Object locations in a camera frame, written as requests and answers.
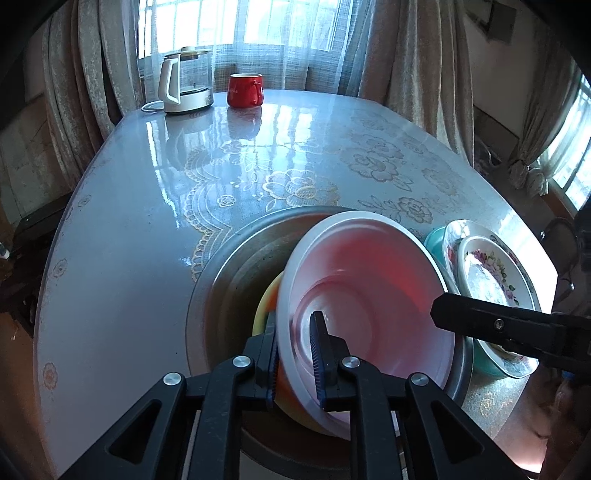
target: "red mug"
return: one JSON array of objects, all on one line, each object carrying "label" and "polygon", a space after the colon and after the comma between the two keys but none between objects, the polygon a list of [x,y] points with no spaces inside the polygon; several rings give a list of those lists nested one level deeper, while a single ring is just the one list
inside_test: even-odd
[{"label": "red mug", "polygon": [[228,105],[234,108],[261,106],[262,75],[259,73],[233,73],[228,82]]}]

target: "table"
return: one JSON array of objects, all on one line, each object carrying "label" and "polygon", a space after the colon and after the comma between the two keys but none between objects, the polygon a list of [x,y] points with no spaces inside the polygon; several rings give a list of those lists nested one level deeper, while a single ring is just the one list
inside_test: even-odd
[{"label": "table", "polygon": [[[54,473],[159,377],[190,374],[187,308],[207,260],[248,222],[300,205],[371,210],[421,240],[475,220],[519,256],[551,309],[556,271],[515,211],[455,153],[377,103],[268,90],[262,107],[244,111],[224,93],[191,115],[136,111],[74,192],[41,288],[35,393]],[[494,436],[525,382],[477,376],[464,409]],[[242,468],[279,478],[246,458]]]}]

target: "windowsill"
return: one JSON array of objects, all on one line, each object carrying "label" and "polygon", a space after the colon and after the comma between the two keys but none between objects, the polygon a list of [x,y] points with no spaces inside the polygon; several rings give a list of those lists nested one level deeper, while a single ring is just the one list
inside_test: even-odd
[{"label": "windowsill", "polygon": [[573,203],[554,180],[548,182],[548,194],[543,195],[542,199],[556,216],[573,220],[577,214]]}]

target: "yellow bowl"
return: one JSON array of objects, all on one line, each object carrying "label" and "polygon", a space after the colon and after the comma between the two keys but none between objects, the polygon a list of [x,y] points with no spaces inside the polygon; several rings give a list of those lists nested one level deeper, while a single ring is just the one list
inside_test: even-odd
[{"label": "yellow bowl", "polygon": [[[255,320],[252,324],[252,334],[260,335],[265,331],[267,325],[267,314],[277,308],[277,294],[279,293],[279,285],[283,278],[283,272],[275,277],[271,284],[265,290],[261,297],[258,307],[256,308]],[[324,428],[318,425],[304,407],[297,401],[296,396],[291,390],[289,383],[285,377],[285,372],[279,363],[279,370],[277,372],[277,386],[275,388],[275,403],[277,406],[292,420],[295,420],[300,425],[314,430],[317,433],[329,434]]]}]

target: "pink plastic bowl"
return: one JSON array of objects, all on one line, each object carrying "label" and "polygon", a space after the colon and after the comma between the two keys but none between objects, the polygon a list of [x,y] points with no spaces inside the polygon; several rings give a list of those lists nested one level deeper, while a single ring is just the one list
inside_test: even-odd
[{"label": "pink plastic bowl", "polygon": [[435,327],[433,300],[447,291],[429,253],[382,215],[345,212],[314,226],[291,254],[278,296],[277,336],[285,375],[306,412],[349,438],[349,413],[320,409],[310,352],[310,314],[380,371],[423,372],[439,386],[452,365],[454,334]]}]

